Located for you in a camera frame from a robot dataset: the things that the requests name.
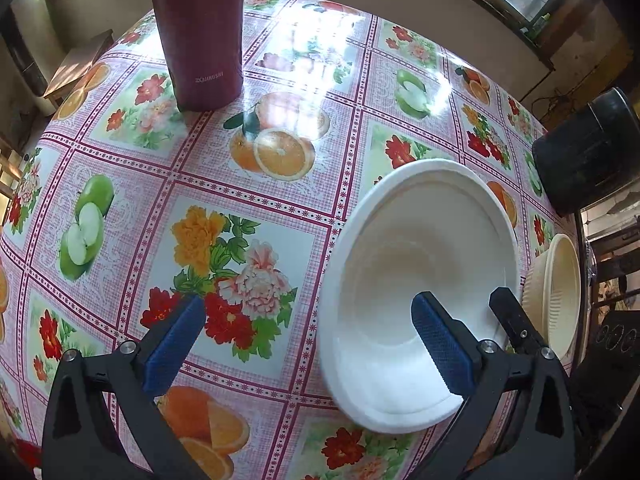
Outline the small wooden stool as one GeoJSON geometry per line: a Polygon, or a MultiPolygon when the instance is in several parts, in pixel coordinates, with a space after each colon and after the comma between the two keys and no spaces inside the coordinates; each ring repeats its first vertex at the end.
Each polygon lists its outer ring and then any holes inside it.
{"type": "Polygon", "coordinates": [[[55,71],[43,97],[57,110],[96,60],[114,44],[113,31],[107,29],[66,54],[55,71]]]}

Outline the cream ribbed bowl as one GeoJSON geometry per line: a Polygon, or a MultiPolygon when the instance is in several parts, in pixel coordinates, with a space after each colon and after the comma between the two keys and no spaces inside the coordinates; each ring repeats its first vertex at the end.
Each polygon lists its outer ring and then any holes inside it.
{"type": "Polygon", "coordinates": [[[556,234],[527,271],[522,307],[559,359],[567,355],[574,340],[580,296],[576,249],[567,235],[556,234]]]}

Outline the white tower air conditioner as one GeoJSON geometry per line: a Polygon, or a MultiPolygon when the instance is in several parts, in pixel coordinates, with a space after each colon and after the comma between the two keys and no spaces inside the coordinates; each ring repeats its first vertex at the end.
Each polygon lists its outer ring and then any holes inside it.
{"type": "Polygon", "coordinates": [[[50,117],[55,105],[44,97],[65,56],[47,0],[1,0],[1,38],[32,95],[35,106],[50,117]]]}

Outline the magenta thermos bottle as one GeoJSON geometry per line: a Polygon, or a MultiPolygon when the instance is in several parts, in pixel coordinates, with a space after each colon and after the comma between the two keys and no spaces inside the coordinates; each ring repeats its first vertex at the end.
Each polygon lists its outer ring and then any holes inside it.
{"type": "Polygon", "coordinates": [[[240,95],[243,2],[152,0],[179,110],[219,110],[240,95]]]}

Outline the floral fruit tablecloth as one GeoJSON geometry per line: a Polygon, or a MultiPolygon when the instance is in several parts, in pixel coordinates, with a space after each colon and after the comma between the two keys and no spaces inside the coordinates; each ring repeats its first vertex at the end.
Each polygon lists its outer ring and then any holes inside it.
{"type": "Polygon", "coordinates": [[[146,14],[32,150],[1,234],[1,437],[40,447],[63,353],[139,339],[204,300],[158,405],[214,479],[402,479],[442,426],[383,436],[330,400],[321,279],[347,216],[394,169],[461,162],[527,269],[574,235],[530,154],[542,125],[495,81],[396,23],[326,0],[244,0],[244,88],[181,113],[146,14]]]}

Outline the black cylindrical container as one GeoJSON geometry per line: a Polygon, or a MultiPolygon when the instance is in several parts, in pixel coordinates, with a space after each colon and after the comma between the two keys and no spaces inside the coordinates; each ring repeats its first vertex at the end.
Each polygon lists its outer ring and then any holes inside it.
{"type": "Polygon", "coordinates": [[[586,208],[639,177],[639,118],[614,87],[532,145],[535,168],[560,217],[586,208]]]}

